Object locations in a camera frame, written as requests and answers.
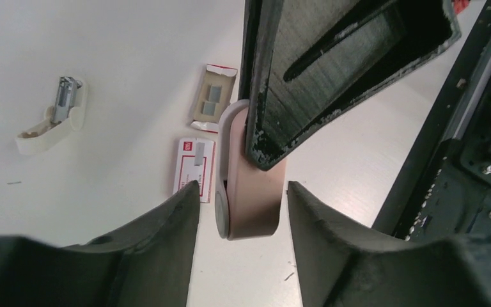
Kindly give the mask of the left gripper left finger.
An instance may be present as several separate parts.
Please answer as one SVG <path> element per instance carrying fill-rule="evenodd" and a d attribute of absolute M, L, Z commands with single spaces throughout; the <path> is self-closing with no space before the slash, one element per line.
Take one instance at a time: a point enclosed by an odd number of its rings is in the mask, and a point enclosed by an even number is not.
<path fill-rule="evenodd" d="M 193 181 L 86 244 L 0 236 L 0 306 L 185 306 L 199 210 Z"/>

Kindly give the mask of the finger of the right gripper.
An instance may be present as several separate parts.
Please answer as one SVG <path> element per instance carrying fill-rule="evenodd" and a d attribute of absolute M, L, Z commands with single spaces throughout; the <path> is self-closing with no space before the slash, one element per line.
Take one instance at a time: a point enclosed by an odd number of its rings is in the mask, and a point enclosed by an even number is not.
<path fill-rule="evenodd" d="M 267 171 L 461 35 L 451 1 L 246 1 L 245 156 Z"/>

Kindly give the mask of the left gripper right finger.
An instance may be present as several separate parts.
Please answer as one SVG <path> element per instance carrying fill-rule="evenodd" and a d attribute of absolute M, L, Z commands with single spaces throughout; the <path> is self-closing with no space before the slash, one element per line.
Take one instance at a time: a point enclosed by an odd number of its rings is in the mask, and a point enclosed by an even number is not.
<path fill-rule="evenodd" d="M 287 199 L 304 306 L 491 306 L 491 236 L 409 242 L 358 223 L 298 182 Z"/>

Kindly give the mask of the staple box tray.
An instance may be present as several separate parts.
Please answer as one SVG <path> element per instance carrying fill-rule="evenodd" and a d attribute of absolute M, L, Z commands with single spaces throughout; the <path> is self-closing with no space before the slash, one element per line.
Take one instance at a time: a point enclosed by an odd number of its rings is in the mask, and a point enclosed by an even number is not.
<path fill-rule="evenodd" d="M 192 106 L 193 129 L 218 133 L 219 121 L 230 105 L 238 70 L 233 67 L 206 64 L 196 100 Z"/>

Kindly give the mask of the pink stapler top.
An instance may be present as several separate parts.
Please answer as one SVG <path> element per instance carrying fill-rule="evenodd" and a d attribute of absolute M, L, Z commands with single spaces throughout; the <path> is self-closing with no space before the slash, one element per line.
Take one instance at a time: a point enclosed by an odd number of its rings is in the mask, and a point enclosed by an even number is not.
<path fill-rule="evenodd" d="M 286 161 L 262 171 L 246 157 L 249 101 L 230 104 L 219 122 L 215 220 L 219 236 L 241 240 L 273 235 L 278 226 Z"/>

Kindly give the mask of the red white staple box sleeve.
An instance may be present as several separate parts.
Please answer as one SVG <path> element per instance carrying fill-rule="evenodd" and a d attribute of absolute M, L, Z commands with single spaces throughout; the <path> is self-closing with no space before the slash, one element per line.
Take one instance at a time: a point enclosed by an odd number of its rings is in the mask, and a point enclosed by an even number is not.
<path fill-rule="evenodd" d="M 205 143 L 204 164 L 194 165 L 195 144 Z M 214 172 L 215 142 L 205 138 L 182 138 L 178 142 L 173 192 L 176 193 L 191 181 L 199 184 L 201 203 L 209 203 L 212 195 L 212 175 Z"/>

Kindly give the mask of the white stapler base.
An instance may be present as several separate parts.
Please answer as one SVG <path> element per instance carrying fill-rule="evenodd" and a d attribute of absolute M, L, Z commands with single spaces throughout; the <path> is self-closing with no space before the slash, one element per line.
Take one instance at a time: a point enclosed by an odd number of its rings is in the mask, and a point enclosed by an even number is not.
<path fill-rule="evenodd" d="M 15 138 L 22 155 L 45 152 L 78 132 L 84 125 L 88 102 L 88 84 L 71 76 L 59 78 L 55 103 L 45 110 L 44 119 Z"/>

